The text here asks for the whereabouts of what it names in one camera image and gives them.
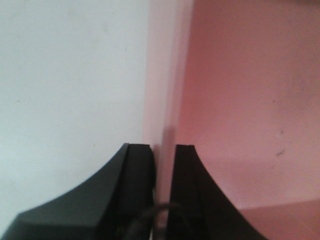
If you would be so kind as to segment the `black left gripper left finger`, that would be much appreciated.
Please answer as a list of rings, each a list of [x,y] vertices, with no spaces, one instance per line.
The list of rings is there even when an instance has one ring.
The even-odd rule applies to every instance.
[[[125,143],[95,174],[63,195],[19,213],[7,240],[121,240],[154,205],[156,168],[147,144]]]

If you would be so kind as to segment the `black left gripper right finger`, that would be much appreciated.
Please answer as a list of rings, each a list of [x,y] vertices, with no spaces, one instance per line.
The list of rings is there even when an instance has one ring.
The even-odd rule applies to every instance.
[[[171,240],[263,240],[213,180],[193,145],[177,145],[170,201],[189,223],[169,213]]]

